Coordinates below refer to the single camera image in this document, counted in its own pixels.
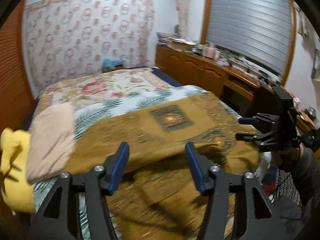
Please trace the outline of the person's right hand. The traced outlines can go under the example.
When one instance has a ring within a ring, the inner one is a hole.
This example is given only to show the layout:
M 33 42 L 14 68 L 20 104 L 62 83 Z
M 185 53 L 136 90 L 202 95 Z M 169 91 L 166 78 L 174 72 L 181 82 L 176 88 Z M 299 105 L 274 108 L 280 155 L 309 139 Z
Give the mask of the person's right hand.
M 287 167 L 298 161 L 304 153 L 304 145 L 289 147 L 281 151 L 272 152 L 272 163 L 278 167 Z

